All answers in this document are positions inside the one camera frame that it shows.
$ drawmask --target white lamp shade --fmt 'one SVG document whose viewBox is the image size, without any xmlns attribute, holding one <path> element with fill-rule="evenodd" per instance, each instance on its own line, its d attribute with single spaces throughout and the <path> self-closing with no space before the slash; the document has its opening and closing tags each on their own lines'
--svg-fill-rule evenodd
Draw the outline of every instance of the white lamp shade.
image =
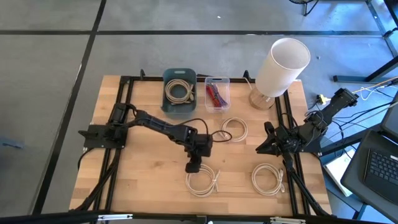
<svg viewBox="0 0 398 224">
<path fill-rule="evenodd" d="M 256 88 L 265 96 L 282 95 L 310 63 L 308 48 L 300 41 L 283 38 L 272 44 L 256 78 Z"/>
</svg>

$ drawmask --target coiled white cable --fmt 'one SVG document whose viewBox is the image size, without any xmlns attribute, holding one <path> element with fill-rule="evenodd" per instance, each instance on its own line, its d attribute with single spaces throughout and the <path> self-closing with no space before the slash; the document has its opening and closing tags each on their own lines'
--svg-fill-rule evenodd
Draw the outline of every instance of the coiled white cable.
<svg viewBox="0 0 398 224">
<path fill-rule="evenodd" d="M 185 94 L 185 96 L 181 98 L 173 96 L 171 94 L 171 91 L 176 85 L 184 87 L 187 91 L 187 94 Z M 193 90 L 193 85 L 189 84 L 187 81 L 182 79 L 173 79 L 169 81 L 164 88 L 166 97 L 172 104 L 190 103 L 191 101 L 193 101 L 194 96 L 192 90 Z"/>
<path fill-rule="evenodd" d="M 271 171 L 276 178 L 276 185 L 270 190 L 262 190 L 256 182 L 257 173 L 262 170 L 267 169 Z M 272 196 L 278 193 L 278 191 L 285 192 L 285 187 L 282 184 L 282 178 L 284 176 L 284 171 L 282 169 L 278 170 L 271 164 L 259 164 L 256 168 L 254 168 L 253 173 L 251 174 L 251 182 L 253 184 L 254 189 L 261 195 L 264 196 Z"/>
<path fill-rule="evenodd" d="M 228 118 L 228 119 L 226 119 L 226 120 L 221 124 L 221 130 L 222 130 L 222 131 L 225 131 L 226 126 L 227 126 L 227 124 L 228 124 L 230 121 L 237 121 L 237 122 L 239 122 L 240 124 L 242 124 L 243 129 L 244 129 L 244 132 L 243 132 L 242 136 L 237 137 L 237 138 L 232 138 L 230 141 L 232 141 L 232 142 L 239 142 L 239 141 L 244 140 L 244 139 L 248 136 L 248 124 L 246 124 L 246 122 L 244 122 L 244 120 L 241 119 L 241 118 Z M 226 133 L 219 132 L 219 134 L 220 134 L 220 136 L 221 136 L 223 139 L 228 139 L 228 138 L 229 138 L 229 136 L 228 136 Z"/>
<path fill-rule="evenodd" d="M 207 176 L 209 176 L 211 178 L 211 184 L 205 190 L 195 190 L 190 185 L 192 174 L 187 174 L 185 184 L 187 185 L 189 192 L 196 197 L 207 197 L 213 192 L 213 190 L 218 192 L 217 178 L 220 174 L 220 170 L 217 172 L 217 174 L 215 174 L 209 166 L 201 164 L 199 172 L 205 173 Z"/>
</svg>

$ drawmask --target white cable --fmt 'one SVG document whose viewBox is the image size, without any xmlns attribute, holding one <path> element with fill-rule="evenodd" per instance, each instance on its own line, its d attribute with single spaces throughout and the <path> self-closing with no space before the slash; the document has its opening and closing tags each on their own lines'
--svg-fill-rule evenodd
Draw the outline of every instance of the white cable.
<svg viewBox="0 0 398 224">
<path fill-rule="evenodd" d="M 185 94 L 185 96 L 183 96 L 181 98 L 174 97 L 171 94 L 171 91 L 176 85 L 180 85 L 180 86 L 184 87 L 187 91 L 187 94 Z M 165 91 L 167 99 L 172 104 L 181 104 L 181 103 L 190 103 L 191 101 L 193 101 L 194 96 L 193 96 L 192 89 L 193 89 L 193 85 L 189 84 L 187 81 L 182 80 L 182 79 L 173 79 L 166 84 L 164 91 Z"/>
<path fill-rule="evenodd" d="M 276 178 L 276 185 L 270 190 L 262 190 L 256 182 L 257 173 L 262 170 L 267 169 L 271 171 Z M 278 170 L 271 164 L 259 164 L 256 168 L 254 168 L 253 173 L 251 174 L 251 182 L 253 184 L 254 189 L 261 195 L 264 196 L 272 196 L 278 193 L 278 191 L 285 192 L 285 187 L 282 184 L 282 178 L 284 176 L 284 171 L 282 169 Z"/>
<path fill-rule="evenodd" d="M 372 118 L 373 116 L 375 116 L 375 115 L 377 115 L 377 114 L 379 114 L 379 113 L 381 113 L 381 112 L 383 112 L 383 111 L 385 111 L 385 110 L 388 110 L 389 108 L 392 108 L 392 107 L 395 106 L 396 104 L 398 104 L 398 101 L 396 101 L 395 103 L 391 104 L 389 107 L 387 107 L 387 108 L 385 108 L 385 109 L 383 109 L 383 110 L 380 110 L 379 112 L 377 112 L 377 113 L 375 113 L 375 114 L 372 114 L 371 116 L 368 116 L 367 118 L 362 119 L 361 121 L 352 123 L 352 125 L 348 126 L 347 128 L 350 128 L 350 127 L 352 127 L 352 126 L 354 126 L 354 125 L 356 125 L 356 124 L 359 124 L 360 122 L 362 122 L 362 121 L 364 121 L 364 120 L 367 120 L 367 119 L 369 119 L 369 118 Z M 346 130 L 347 128 L 345 128 L 345 129 L 343 129 L 343 130 L 337 132 L 336 134 L 334 134 L 334 135 L 332 135 L 332 136 L 326 138 L 325 141 L 327 141 L 327 139 L 330 140 L 331 138 L 335 137 L 337 134 L 343 132 L 343 131 Z"/>
<path fill-rule="evenodd" d="M 249 132 L 249 131 L 248 131 L 248 124 L 246 124 L 246 122 L 244 122 L 244 120 L 241 119 L 241 118 L 228 118 L 228 119 L 226 119 L 226 120 L 221 124 L 221 130 L 222 130 L 222 131 L 225 131 L 226 126 L 227 126 L 227 124 L 228 124 L 230 121 L 237 121 L 237 122 L 239 122 L 240 124 L 242 124 L 243 129 L 244 129 L 244 132 L 243 132 L 242 136 L 237 137 L 237 138 L 232 138 L 230 141 L 232 141 L 232 142 L 239 142 L 239 141 L 244 140 L 244 139 L 248 136 L 248 132 Z M 230 136 L 229 136 L 228 134 L 226 134 L 225 132 L 222 132 L 222 131 L 219 132 L 220 136 L 221 136 L 223 139 L 229 139 Z"/>
<path fill-rule="evenodd" d="M 189 173 L 185 179 L 185 184 L 187 185 L 189 192 L 196 197 L 207 197 L 213 192 L 214 189 L 216 192 L 218 192 L 217 178 L 220 174 L 220 170 L 217 172 L 217 174 L 215 174 L 210 167 L 205 164 L 201 164 L 199 172 L 203 172 L 209 176 L 211 178 L 211 184 L 205 190 L 195 190 L 190 185 L 192 173 Z"/>
<path fill-rule="evenodd" d="M 372 95 L 372 93 L 374 93 L 376 90 L 378 90 L 378 89 L 380 89 L 380 88 L 384 88 L 384 87 L 385 87 L 385 86 L 379 86 L 379 87 L 375 88 L 374 90 L 368 90 L 368 89 L 365 89 L 364 87 L 361 87 L 361 92 L 360 92 L 360 94 L 361 94 L 362 100 L 367 100 L 367 99 L 369 99 L 369 97 Z M 368 95 L 366 98 L 364 98 L 363 95 L 362 95 L 362 91 L 363 91 L 363 90 L 370 91 L 369 95 Z"/>
</svg>

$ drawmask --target wooden lamp base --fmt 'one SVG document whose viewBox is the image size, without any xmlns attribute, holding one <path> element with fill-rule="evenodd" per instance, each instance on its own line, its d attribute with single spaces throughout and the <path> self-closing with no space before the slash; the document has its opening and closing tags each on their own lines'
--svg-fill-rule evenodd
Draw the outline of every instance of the wooden lamp base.
<svg viewBox="0 0 398 224">
<path fill-rule="evenodd" d="M 250 92 L 249 102 L 257 110 L 268 110 L 275 103 L 275 97 L 264 96 L 254 87 Z"/>
</svg>

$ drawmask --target clear plastic container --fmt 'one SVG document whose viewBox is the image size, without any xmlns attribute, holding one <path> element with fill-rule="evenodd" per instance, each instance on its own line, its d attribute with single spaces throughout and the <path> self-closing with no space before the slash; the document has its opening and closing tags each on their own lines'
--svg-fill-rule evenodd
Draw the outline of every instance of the clear plastic container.
<svg viewBox="0 0 398 224">
<path fill-rule="evenodd" d="M 222 99 L 225 101 L 223 106 L 215 106 L 211 96 L 208 94 L 206 86 L 216 88 Z M 229 78 L 227 77 L 207 77 L 205 79 L 205 106 L 210 113 L 223 113 L 231 107 L 229 98 Z"/>
</svg>

